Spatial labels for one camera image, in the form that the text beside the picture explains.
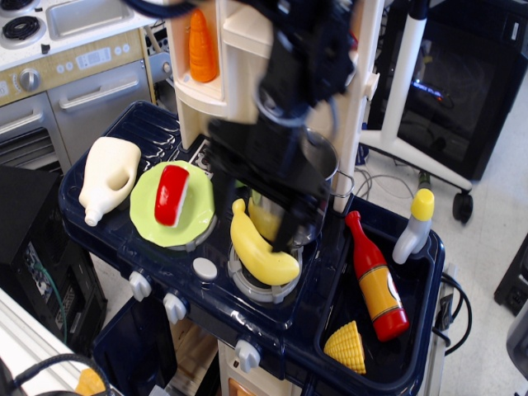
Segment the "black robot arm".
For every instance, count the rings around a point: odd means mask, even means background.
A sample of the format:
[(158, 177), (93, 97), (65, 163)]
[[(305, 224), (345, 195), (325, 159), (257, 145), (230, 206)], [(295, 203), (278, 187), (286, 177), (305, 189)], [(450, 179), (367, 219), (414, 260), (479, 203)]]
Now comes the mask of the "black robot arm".
[(284, 211), (272, 237), (285, 251), (298, 229), (315, 222), (329, 185), (302, 151), (311, 108), (344, 93), (355, 67), (349, 51), (352, 5), (345, 1), (251, 1), (273, 25), (266, 72), (258, 84), (253, 124), (213, 119), (209, 161), (215, 208), (224, 212), (240, 181)]

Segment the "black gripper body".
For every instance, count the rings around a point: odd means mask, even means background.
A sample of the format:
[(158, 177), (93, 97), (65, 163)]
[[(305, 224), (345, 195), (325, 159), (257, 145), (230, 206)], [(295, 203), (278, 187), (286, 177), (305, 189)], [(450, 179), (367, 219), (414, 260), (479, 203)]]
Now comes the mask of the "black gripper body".
[(314, 196), (318, 207), (329, 197), (325, 178), (301, 152), (301, 128), (285, 128), (259, 119), (242, 124), (214, 119), (208, 125), (208, 160), (234, 164), (237, 182), (272, 199), (294, 195)]

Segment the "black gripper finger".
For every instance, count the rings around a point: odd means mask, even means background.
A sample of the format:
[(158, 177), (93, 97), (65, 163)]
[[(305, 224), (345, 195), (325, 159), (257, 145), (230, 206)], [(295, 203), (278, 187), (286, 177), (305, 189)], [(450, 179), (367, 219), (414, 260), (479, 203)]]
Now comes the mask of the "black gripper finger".
[(231, 210), (238, 174), (233, 163), (221, 158), (213, 159), (212, 171), (215, 212), (222, 219)]
[(280, 223), (272, 242), (273, 252), (286, 252), (314, 242), (318, 237), (318, 201), (310, 195), (273, 197), (281, 209)]

